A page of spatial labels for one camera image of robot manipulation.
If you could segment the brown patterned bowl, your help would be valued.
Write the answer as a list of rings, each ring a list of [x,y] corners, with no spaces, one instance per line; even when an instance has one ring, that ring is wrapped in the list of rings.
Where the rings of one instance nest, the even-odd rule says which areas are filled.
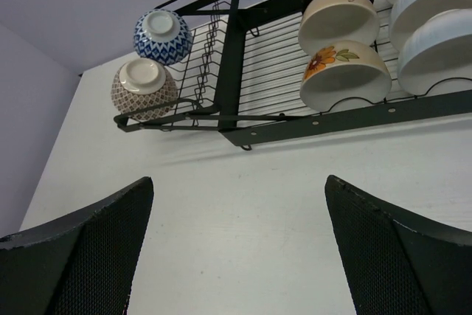
[[[114,76],[111,102],[121,113],[143,112],[132,116],[144,122],[163,117],[178,99],[178,89],[171,73],[160,63],[147,58],[126,62]]]

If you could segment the cream bowl orange flower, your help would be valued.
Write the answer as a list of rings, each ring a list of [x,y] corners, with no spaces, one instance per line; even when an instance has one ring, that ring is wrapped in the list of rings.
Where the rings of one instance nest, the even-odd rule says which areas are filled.
[[[343,100],[378,103],[390,92],[392,77],[381,56],[357,41],[338,41],[308,62],[299,90],[301,101],[318,112]]]

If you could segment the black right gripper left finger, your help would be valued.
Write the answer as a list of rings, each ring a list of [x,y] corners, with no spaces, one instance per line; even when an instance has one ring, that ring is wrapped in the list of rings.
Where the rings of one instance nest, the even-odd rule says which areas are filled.
[[[152,205],[143,177],[1,238],[1,313],[126,314]]]

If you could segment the white bowl front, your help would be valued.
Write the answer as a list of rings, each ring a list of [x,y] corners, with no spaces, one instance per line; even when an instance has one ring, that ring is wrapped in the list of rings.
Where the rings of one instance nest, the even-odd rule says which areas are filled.
[[[446,79],[471,78],[471,9],[440,13],[417,29],[400,51],[402,90],[420,96]]]

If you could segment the blue patterned bowl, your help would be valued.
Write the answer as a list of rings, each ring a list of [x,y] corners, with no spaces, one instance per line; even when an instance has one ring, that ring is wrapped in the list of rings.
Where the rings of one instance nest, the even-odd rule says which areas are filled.
[[[193,36],[177,13],[156,9],[141,15],[133,31],[133,48],[141,58],[170,66],[192,51]]]

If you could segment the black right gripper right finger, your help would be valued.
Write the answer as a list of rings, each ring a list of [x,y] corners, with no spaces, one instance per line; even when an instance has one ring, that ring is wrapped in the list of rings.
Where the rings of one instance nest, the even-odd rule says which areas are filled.
[[[471,232],[334,175],[324,193],[357,314],[471,313]]]

